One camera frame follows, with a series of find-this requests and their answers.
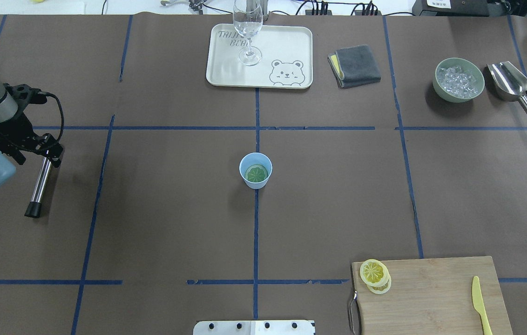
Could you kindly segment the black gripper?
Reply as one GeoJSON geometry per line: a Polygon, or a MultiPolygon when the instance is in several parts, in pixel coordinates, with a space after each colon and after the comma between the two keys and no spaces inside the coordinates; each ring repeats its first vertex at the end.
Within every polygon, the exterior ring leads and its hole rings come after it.
{"type": "Polygon", "coordinates": [[[55,168],[61,167],[64,148],[51,134],[44,134],[38,140],[29,119],[16,114],[12,119],[0,122],[0,152],[13,158],[16,163],[25,163],[22,151],[42,155],[55,168]]]}

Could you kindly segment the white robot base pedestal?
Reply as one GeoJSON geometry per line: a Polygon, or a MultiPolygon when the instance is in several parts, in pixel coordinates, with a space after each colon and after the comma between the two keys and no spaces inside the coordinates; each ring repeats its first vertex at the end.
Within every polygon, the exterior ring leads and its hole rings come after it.
{"type": "Polygon", "coordinates": [[[233,320],[202,321],[193,328],[194,335],[315,335],[310,320],[233,320]]]}

